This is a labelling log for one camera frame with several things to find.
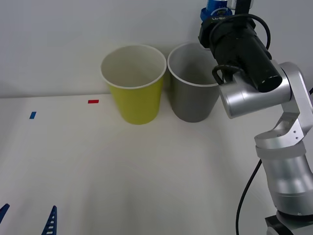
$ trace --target white wall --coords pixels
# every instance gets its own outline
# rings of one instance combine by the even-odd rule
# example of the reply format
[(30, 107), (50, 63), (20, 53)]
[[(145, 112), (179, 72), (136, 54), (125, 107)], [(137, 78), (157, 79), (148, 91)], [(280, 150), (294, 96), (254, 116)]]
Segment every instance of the white wall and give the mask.
[[(205, 0), (3, 0), (0, 97), (100, 94), (102, 58), (129, 43), (165, 54), (195, 40)], [(256, 0), (252, 13), (272, 31), (270, 51), (312, 76), (311, 0)], [(263, 40), (262, 28), (258, 32)]]

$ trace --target cup rim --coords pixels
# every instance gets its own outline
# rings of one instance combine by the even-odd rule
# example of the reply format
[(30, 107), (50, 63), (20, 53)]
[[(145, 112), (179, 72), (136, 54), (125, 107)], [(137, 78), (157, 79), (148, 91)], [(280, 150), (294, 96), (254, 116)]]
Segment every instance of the cup rim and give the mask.
[[(109, 55), (115, 53), (116, 51), (118, 51), (118, 50), (120, 50), (120, 49), (122, 49), (122, 48), (126, 48), (126, 47), (146, 47), (146, 48), (150, 48), (150, 49), (154, 50), (154, 51), (157, 52), (159, 55), (161, 55), (161, 57), (162, 57), (162, 59), (163, 59), (163, 62), (164, 62), (164, 69), (163, 69), (161, 75), (160, 75), (158, 78), (156, 78), (155, 80), (153, 80), (152, 82), (149, 82), (148, 84), (145, 84), (145, 85), (142, 85), (142, 86), (137, 86), (137, 87), (123, 87), (123, 86), (118, 86), (118, 85), (116, 85), (116, 84), (114, 84), (114, 83), (108, 81), (108, 80), (104, 77), (104, 75), (103, 75), (103, 73), (102, 73), (102, 65), (103, 65), (104, 60), (106, 59), (107, 56), (109, 56)], [(107, 54), (107, 55), (103, 58), (103, 60), (102, 60), (102, 62), (101, 62), (100, 74), (101, 74), (103, 80), (104, 80), (105, 82), (107, 82), (109, 85), (113, 86), (113, 87), (121, 88), (121, 89), (125, 89), (125, 90), (135, 90), (135, 89), (140, 89), (140, 88), (148, 87), (148, 86), (150, 86), (150, 85), (156, 83), (158, 80), (160, 80), (160, 79), (164, 76), (164, 74), (165, 74), (165, 72), (166, 72), (166, 69), (167, 69), (166, 58), (165, 58), (165, 56), (163, 55), (163, 53), (162, 53), (161, 51), (159, 51), (158, 49), (156, 49), (156, 48), (154, 48), (154, 47), (152, 47), (152, 46), (145, 45), (145, 44), (132, 44), (132, 45), (127, 45), (127, 46), (119, 47), (119, 48), (117, 48), (117, 49), (111, 51), (109, 54)]]
[(191, 86), (194, 86), (194, 87), (215, 87), (215, 86), (218, 86), (219, 84), (218, 83), (214, 83), (214, 84), (206, 84), (206, 85), (201, 85), (201, 84), (196, 84), (196, 83), (191, 83), (191, 82), (187, 82), (183, 79), (181, 79), (180, 77), (178, 77), (173, 71), (172, 71), (172, 68), (170, 66), (170, 58), (171, 56), (173, 55), (173, 53), (178, 50), (179, 48), (181, 47), (184, 47), (185, 45), (188, 45), (188, 44), (199, 44), (199, 46), (201, 45), (200, 43), (197, 43), (197, 42), (187, 42), (187, 43), (184, 43), (184, 44), (181, 44), (179, 46), (177, 46), (176, 48), (174, 48), (171, 53), (169, 54), (168, 58), (167, 58), (167, 67), (169, 69), (169, 71), (171, 72), (171, 75), (173, 75), (176, 79), (178, 79), (179, 81), (185, 83), (185, 84), (188, 84), (188, 85), (191, 85)]

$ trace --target paper cup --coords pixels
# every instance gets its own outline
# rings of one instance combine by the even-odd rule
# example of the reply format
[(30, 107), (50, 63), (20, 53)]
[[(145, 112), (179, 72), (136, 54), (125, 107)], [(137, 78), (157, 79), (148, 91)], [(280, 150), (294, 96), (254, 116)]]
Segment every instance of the paper cup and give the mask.
[(174, 113), (187, 122), (205, 120), (219, 97), (219, 86), (212, 75), (217, 62), (211, 51), (199, 43), (183, 44), (170, 53), (167, 63)]
[(138, 125), (157, 116), (165, 71), (164, 55), (146, 45), (119, 48), (101, 64), (101, 74), (122, 117)]

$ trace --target gray paper cup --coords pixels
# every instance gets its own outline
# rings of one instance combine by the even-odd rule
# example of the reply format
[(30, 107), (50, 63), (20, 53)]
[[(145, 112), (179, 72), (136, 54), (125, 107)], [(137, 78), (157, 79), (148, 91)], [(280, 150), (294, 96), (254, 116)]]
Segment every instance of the gray paper cup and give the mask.
[(217, 65), (212, 53), (199, 43), (175, 48), (167, 60), (171, 72), (170, 101), (177, 117), (187, 122), (205, 120), (218, 97), (219, 86), (212, 70)]

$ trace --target red tape marker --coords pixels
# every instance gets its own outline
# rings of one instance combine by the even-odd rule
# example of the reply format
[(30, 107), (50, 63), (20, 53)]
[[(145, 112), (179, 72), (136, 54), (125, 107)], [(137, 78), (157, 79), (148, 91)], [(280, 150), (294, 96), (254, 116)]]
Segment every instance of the red tape marker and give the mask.
[(98, 99), (90, 99), (90, 100), (88, 100), (88, 104), (97, 104), (97, 103), (99, 103)]

